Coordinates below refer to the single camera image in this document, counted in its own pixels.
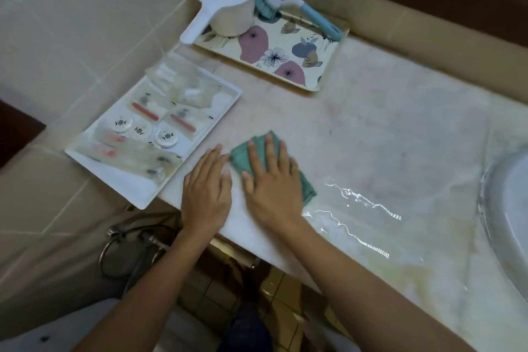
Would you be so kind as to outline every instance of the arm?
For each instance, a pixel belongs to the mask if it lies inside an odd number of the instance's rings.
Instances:
[[[185,278],[229,214],[231,177],[228,171],[221,174],[229,156],[219,157],[221,149],[218,145],[208,150],[185,176],[183,229],[170,250],[76,346],[75,352],[154,349]]]
[[[313,230],[301,216],[299,168],[283,141],[277,159],[271,136],[266,139],[268,172],[253,143],[248,153],[255,173],[255,182],[248,173],[242,174],[249,211],[292,250],[362,351],[473,351]]]

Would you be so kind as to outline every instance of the forearm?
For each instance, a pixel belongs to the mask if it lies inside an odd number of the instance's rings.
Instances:
[[[472,351],[457,335],[317,234],[302,218],[281,239],[361,350]]]
[[[170,250],[141,278],[74,351],[152,351],[185,278],[212,235],[183,229]]]

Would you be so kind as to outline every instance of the person's left hand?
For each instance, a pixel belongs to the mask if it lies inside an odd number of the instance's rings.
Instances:
[[[229,154],[220,155],[222,145],[208,149],[183,180],[181,219],[183,229],[212,239],[231,210],[231,173],[224,164]]]

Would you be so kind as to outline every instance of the green cloth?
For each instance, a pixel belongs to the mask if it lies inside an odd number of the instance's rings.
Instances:
[[[275,146],[275,153],[278,156],[279,155],[279,142],[280,142],[280,139],[278,138],[277,135],[275,135],[275,133],[273,131],[270,131],[270,132],[271,132],[271,135],[273,137],[273,144]],[[262,164],[264,165],[264,167],[267,170],[268,168],[267,168],[267,165],[266,165],[265,138],[266,138],[266,135],[261,135],[261,136],[254,136],[251,139],[255,143],[255,146],[257,148],[257,152],[258,152],[259,157],[260,157],[260,161],[262,162]],[[231,164],[233,165],[233,167],[236,169],[236,171],[238,171],[239,174],[241,174],[242,171],[247,171],[249,174],[254,176],[253,170],[251,169],[251,165],[249,163],[249,156],[248,156],[248,152],[247,152],[248,151],[248,145],[247,144],[248,144],[247,142],[244,142],[241,145],[238,145],[236,148],[234,148],[231,151],[230,161],[231,161]],[[302,189],[302,195],[303,195],[302,196],[302,199],[303,199],[302,202],[306,206],[308,204],[308,202],[310,202],[312,200],[312,198],[317,195],[317,192],[315,192],[315,189],[313,189],[312,184],[310,184],[308,182],[308,180],[306,179],[306,177],[304,176],[304,174],[302,172],[300,173],[300,182],[301,182],[301,185],[302,185],[302,188],[303,188]]]

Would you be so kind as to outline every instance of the blue brush handle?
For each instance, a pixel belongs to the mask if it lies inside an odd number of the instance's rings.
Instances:
[[[300,11],[302,11],[311,22],[322,29],[331,40],[339,42],[343,38],[343,33],[339,28],[311,8],[307,3],[304,3],[301,6]]]

